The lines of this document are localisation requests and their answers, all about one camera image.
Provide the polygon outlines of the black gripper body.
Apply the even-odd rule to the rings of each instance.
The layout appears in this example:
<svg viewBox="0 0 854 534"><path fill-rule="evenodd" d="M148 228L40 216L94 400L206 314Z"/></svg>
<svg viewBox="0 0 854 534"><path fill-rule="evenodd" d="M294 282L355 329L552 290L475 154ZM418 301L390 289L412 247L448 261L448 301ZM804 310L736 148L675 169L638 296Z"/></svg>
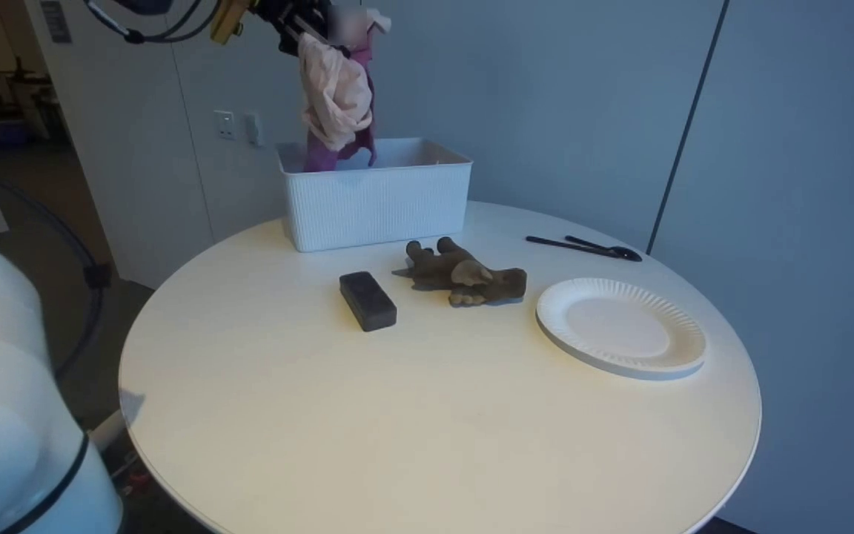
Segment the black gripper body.
<svg viewBox="0 0 854 534"><path fill-rule="evenodd" d="M340 19L328 0L255 0L251 13L274 29L277 52L286 58L295 53L303 34L331 46L340 29Z"/></svg>

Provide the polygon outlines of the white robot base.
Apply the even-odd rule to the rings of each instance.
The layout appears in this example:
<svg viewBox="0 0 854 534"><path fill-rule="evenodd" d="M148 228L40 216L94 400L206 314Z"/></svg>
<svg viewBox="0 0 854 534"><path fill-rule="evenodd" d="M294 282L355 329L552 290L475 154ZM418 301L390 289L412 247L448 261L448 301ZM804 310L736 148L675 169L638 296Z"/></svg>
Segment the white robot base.
<svg viewBox="0 0 854 534"><path fill-rule="evenodd" d="M0 534L119 534L122 519L49 372L39 290L0 256Z"/></svg>

